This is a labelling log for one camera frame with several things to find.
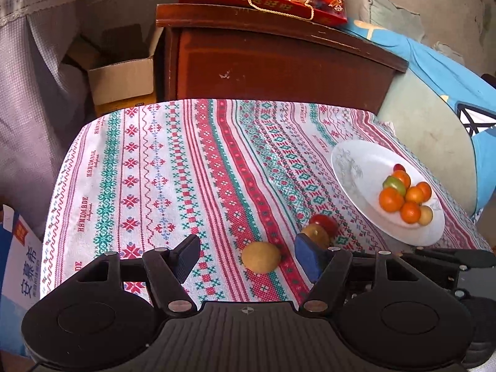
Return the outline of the blue white milk carton box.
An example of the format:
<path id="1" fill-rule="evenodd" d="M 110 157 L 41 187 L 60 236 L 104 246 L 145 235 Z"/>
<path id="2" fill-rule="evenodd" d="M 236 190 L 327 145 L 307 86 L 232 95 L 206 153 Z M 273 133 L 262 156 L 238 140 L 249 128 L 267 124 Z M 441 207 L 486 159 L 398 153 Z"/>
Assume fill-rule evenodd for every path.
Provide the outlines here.
<path id="1" fill-rule="evenodd" d="M 25 357 L 21 324 L 27 310 L 39 301 L 42 242 L 7 205 L 1 207 L 0 233 L 1 350 Z"/>

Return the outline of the brown wooden nightstand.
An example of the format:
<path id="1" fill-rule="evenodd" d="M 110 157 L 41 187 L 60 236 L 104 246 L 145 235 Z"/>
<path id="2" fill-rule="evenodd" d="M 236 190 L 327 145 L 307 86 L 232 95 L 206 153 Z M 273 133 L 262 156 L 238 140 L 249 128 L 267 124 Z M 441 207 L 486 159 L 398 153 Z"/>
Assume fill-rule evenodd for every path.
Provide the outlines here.
<path id="1" fill-rule="evenodd" d="M 165 30 L 165 99 L 320 103 L 378 113 L 406 60 L 303 19 L 250 8 L 174 3 Z"/>

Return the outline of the beige sofa cushion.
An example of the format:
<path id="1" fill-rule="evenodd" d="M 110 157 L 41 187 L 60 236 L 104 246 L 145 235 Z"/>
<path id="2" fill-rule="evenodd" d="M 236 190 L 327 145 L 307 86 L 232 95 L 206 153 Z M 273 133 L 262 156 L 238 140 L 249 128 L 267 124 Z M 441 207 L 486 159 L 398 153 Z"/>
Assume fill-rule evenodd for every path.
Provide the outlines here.
<path id="1" fill-rule="evenodd" d="M 477 201 L 472 141 L 457 115 L 416 74 L 393 78 L 378 112 L 381 122 L 431 171 L 468 215 Z"/>

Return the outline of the small tangerine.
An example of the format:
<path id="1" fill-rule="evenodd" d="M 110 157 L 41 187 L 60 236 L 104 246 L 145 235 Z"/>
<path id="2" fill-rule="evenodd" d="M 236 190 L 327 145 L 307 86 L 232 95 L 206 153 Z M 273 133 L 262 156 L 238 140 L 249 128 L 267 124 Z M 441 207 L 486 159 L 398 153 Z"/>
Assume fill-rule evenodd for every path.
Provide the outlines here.
<path id="1" fill-rule="evenodd" d="M 428 200 L 430 200 L 432 190 L 430 185 L 426 181 L 419 182 L 416 187 L 422 192 L 422 202 L 427 202 Z"/>

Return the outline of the white ceramic plate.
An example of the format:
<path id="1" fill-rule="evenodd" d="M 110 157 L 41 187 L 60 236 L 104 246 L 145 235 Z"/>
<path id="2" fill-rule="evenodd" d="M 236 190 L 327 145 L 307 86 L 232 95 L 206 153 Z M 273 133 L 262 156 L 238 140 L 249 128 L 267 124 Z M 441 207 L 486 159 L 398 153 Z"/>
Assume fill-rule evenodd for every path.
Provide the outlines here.
<path id="1" fill-rule="evenodd" d="M 330 163 L 341 189 L 374 226 L 412 246 L 441 240 L 445 215 L 433 184 L 404 158 L 379 144 L 348 140 Z"/>

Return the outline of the large front tangerine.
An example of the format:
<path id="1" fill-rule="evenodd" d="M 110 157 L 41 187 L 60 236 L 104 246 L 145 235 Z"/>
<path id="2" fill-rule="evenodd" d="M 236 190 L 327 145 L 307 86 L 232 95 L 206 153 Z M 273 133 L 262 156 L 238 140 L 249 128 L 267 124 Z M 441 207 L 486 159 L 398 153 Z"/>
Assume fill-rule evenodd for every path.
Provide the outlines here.
<path id="1" fill-rule="evenodd" d="M 420 205 L 415 201 L 406 201 L 400 209 L 400 217 L 407 224 L 416 224 L 421 216 Z"/>

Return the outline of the checkered grey curtain cloth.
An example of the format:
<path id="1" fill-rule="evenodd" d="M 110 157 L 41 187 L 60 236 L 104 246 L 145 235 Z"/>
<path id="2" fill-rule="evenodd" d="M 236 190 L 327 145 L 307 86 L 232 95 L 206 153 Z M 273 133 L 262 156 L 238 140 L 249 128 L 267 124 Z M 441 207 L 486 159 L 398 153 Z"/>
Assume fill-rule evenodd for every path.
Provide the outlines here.
<path id="1" fill-rule="evenodd" d="M 63 61 L 78 30 L 76 0 L 1 0 L 1 201 L 38 236 L 85 120 L 85 77 Z"/>

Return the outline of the small yellow brown fruit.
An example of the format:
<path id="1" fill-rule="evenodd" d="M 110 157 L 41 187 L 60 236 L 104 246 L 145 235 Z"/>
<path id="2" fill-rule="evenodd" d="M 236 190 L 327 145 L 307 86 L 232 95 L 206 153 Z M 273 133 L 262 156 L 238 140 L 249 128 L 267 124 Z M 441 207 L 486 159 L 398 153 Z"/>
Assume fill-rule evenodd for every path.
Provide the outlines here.
<path id="1" fill-rule="evenodd" d="M 420 206 L 420 216 L 418 220 L 418 224 L 421 226 L 426 226 L 430 224 L 433 220 L 433 211 L 429 206 Z"/>

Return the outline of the blue cartoon pillow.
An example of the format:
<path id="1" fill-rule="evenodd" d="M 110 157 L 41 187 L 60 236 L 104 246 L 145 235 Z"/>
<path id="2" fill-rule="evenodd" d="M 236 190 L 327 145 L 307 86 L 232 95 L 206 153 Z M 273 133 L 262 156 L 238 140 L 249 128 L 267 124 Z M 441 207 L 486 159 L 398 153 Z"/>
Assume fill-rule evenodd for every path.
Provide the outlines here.
<path id="1" fill-rule="evenodd" d="M 457 115 L 472 141 L 477 178 L 473 215 L 480 218 L 495 192 L 495 89 L 454 60 L 407 36 L 360 20 L 343 31 L 371 42 L 406 60 L 412 71 Z"/>

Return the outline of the patterned red green tablecloth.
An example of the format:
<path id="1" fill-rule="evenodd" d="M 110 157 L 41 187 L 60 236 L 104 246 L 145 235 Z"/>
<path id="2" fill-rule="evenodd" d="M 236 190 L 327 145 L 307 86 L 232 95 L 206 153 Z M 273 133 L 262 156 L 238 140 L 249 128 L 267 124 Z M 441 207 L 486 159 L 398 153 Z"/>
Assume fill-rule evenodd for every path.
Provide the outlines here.
<path id="1" fill-rule="evenodd" d="M 51 198 L 41 294 L 106 252 L 137 259 L 196 234 L 200 258 L 185 284 L 195 302 L 299 302 L 310 284 L 293 240 L 317 213 L 337 221 L 334 243 L 346 250 L 404 250 L 340 188 L 330 157 L 346 140 L 391 149 L 433 184 L 445 212 L 440 247 L 488 247 L 442 184 L 369 112 L 181 100 L 107 114 L 75 137 Z M 278 247 L 275 270 L 256 274 L 243 265 L 242 250 L 252 242 Z"/>

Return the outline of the kiwi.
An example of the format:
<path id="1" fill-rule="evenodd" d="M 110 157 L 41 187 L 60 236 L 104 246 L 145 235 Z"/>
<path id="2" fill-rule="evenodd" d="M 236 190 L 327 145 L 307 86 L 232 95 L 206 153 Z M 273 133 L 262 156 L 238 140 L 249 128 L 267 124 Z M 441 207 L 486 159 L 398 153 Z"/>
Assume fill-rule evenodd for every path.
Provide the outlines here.
<path id="1" fill-rule="evenodd" d="M 242 250 L 241 261 L 253 273 L 267 274 L 279 266 L 281 252 L 274 244 L 252 242 Z"/>
<path id="2" fill-rule="evenodd" d="M 326 250 L 331 244 L 331 238 L 328 235 L 328 232 L 319 224 L 309 224 L 302 229 L 301 233 L 305 234 L 323 250 Z"/>

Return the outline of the green jujube fruit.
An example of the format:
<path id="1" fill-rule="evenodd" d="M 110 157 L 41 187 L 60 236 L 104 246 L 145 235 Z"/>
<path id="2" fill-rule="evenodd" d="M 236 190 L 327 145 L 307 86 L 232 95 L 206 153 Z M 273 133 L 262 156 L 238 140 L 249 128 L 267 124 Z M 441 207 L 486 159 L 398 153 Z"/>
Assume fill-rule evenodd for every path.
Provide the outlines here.
<path id="1" fill-rule="evenodd" d="M 383 182 L 383 189 L 390 187 L 396 190 L 402 197 L 404 197 L 407 192 L 404 183 L 400 179 L 392 175 L 389 175 Z"/>

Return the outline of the orange tangerine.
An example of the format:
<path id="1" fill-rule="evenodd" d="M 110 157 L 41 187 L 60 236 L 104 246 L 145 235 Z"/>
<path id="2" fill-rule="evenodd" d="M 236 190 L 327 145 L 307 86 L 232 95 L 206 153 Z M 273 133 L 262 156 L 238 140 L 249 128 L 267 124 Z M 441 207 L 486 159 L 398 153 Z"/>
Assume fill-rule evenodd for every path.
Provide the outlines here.
<path id="1" fill-rule="evenodd" d="M 398 212 L 404 205 L 404 197 L 393 188 L 382 189 L 378 197 L 379 206 L 385 212 Z"/>
<path id="2" fill-rule="evenodd" d="M 410 186 L 404 196 L 404 200 L 421 205 L 424 202 L 425 197 L 422 189 L 419 186 Z"/>
<path id="3" fill-rule="evenodd" d="M 410 176 L 407 174 L 405 170 L 395 170 L 392 172 L 392 177 L 395 177 L 396 179 L 400 180 L 406 189 L 410 188 L 411 180 Z"/>

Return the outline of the brown cardboard box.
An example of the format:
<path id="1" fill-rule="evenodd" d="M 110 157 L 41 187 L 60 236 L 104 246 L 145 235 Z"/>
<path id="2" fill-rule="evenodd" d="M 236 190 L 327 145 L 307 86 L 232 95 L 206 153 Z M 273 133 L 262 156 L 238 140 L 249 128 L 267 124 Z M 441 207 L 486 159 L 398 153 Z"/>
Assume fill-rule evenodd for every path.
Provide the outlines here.
<path id="1" fill-rule="evenodd" d="M 97 45 L 78 35 L 66 53 L 89 85 L 89 112 L 97 117 L 164 97 L 164 34 L 152 25 L 146 39 L 139 24 L 107 29 Z"/>

